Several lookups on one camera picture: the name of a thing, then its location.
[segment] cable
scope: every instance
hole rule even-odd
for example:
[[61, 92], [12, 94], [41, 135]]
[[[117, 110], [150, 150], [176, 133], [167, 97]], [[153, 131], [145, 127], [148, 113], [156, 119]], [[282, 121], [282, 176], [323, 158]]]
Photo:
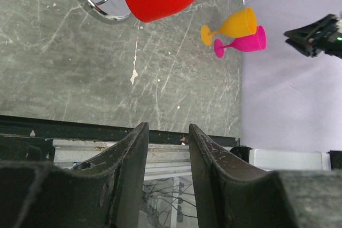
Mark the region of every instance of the cable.
[[166, 216], [166, 218], [165, 218], [165, 221], [164, 221], [164, 223], [163, 223], [163, 226], [165, 226], [166, 221], [167, 221], [167, 219], [169, 218], [169, 215], [170, 215], [170, 211], [167, 213], [167, 216]]
[[193, 193], [187, 193], [187, 192], [182, 192], [182, 191], [179, 191], [179, 192], [160, 192], [160, 193], [179, 193], [179, 195], [182, 195], [182, 194], [186, 194], [186, 195], [191, 195], [191, 196], [194, 196]]
[[167, 194], [166, 192], [161, 192], [161, 194], [164, 194], [165, 197], [168, 197], [168, 198], [176, 198], [176, 199], [182, 199], [184, 202], [190, 204], [190, 205], [193, 205], [194, 207], [196, 207], [195, 204], [192, 204], [191, 202], [187, 201], [187, 200], [184, 200], [183, 198], [180, 198], [180, 197], [175, 197], [173, 195], [169, 195]]
[[[184, 185], [184, 186], [188, 186], [184, 191], [186, 191], [191, 185], [192, 185], [192, 184], [190, 184], [190, 185], [189, 185], [189, 184]], [[150, 193], [152, 193], [152, 192], [160, 192], [160, 191], [162, 191], [162, 190], [165, 190], [165, 189], [168, 189], [168, 188], [177, 187], [177, 186], [179, 186], [179, 185], [174, 185], [174, 186], [165, 187], [165, 188], [162, 188], [162, 189], [158, 189], [158, 190], [156, 190], [156, 191], [151, 190]]]
[[159, 212], [155, 208], [153, 208], [152, 205], [148, 201], [146, 201], [145, 198], [143, 198], [141, 211], [147, 214], [149, 222], [152, 223], [154, 227], [163, 228], [163, 226], [159, 222]]
[[185, 215], [182, 213], [183, 216], [186, 216], [186, 217], [192, 217], [192, 218], [197, 218], [197, 216], [189, 216], [189, 215]]
[[171, 204], [173, 204], [173, 202], [175, 202], [177, 199], [174, 199], [162, 212], [160, 212], [160, 213], [164, 213], [165, 212], [165, 210], [171, 205]]
[[158, 181], [156, 182], [156, 184], [155, 184], [154, 187], [152, 188], [151, 192], [154, 190], [154, 188], [158, 185], [159, 182], [160, 182], [160, 180], [158, 180]]
[[[178, 209], [173, 205], [173, 204], [171, 204], [171, 206], [174, 208], [174, 209], [176, 209], [177, 210], [177, 212], [178, 212]], [[182, 212], [181, 212], [181, 214], [183, 215], [183, 216], [186, 216], [186, 217], [192, 217], [192, 218], [197, 218], [197, 216], [189, 216], [189, 215], [185, 215], [185, 214], [183, 214]]]

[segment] marble surface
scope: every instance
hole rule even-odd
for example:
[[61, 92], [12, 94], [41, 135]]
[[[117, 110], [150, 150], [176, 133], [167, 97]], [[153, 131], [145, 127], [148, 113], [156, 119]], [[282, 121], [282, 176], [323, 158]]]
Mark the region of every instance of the marble surface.
[[[199, 29], [242, 0], [196, 0], [152, 23], [108, 25], [78, 0], [0, 0], [0, 114], [239, 137], [241, 55]], [[219, 35], [224, 43], [230, 39]]]

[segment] lavender wall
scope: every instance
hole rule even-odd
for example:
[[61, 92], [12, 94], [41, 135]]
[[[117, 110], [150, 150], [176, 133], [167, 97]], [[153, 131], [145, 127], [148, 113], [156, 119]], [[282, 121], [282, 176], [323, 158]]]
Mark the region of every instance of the lavender wall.
[[342, 150], [342, 60], [307, 58], [283, 33], [342, 11], [341, 0], [246, 0], [268, 36], [243, 56], [242, 143], [293, 151]]

